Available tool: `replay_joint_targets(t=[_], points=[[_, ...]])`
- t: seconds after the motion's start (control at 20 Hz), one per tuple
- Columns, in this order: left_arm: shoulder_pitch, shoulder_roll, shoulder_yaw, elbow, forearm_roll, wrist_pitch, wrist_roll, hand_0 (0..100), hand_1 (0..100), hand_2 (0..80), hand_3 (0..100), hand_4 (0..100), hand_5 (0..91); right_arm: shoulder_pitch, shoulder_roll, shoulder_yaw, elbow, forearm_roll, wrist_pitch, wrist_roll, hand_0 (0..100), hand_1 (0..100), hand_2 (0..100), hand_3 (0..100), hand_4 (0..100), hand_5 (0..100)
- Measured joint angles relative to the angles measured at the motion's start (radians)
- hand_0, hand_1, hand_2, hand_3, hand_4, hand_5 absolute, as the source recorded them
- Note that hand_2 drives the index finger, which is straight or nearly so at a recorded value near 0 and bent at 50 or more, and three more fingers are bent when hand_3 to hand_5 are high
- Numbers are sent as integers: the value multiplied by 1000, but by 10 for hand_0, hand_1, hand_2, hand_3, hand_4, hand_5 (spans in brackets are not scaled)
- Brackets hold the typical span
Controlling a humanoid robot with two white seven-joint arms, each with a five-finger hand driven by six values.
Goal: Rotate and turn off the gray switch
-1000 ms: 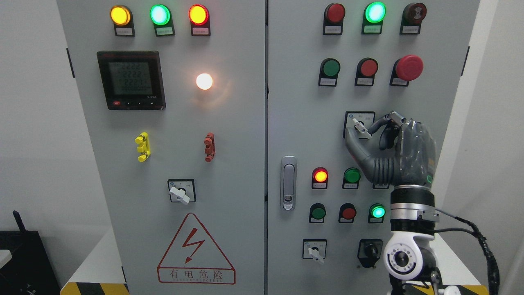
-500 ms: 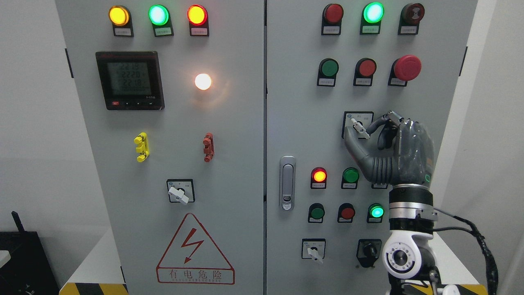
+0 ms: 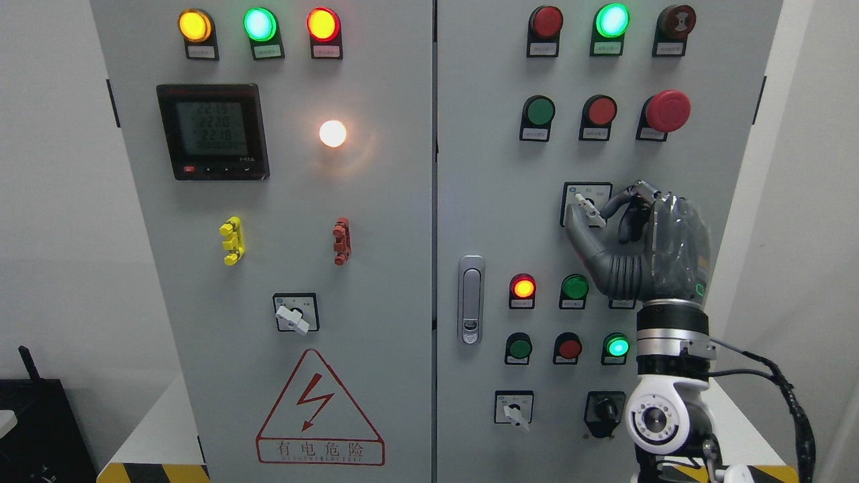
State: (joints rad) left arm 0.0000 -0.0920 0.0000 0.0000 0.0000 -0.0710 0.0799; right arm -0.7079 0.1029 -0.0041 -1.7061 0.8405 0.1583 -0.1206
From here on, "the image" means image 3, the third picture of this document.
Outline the gray robotic hand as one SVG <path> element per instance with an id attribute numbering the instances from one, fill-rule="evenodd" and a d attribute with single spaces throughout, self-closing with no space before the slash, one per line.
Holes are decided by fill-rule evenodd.
<path id="1" fill-rule="evenodd" d="M 593 284 L 608 299 L 676 299 L 703 306 L 711 278 L 711 236 L 697 205 L 645 180 L 626 187 L 601 210 L 620 207 L 619 244 L 642 241 L 638 251 L 611 250 L 595 235 L 582 206 L 567 205 L 565 231 Z"/>

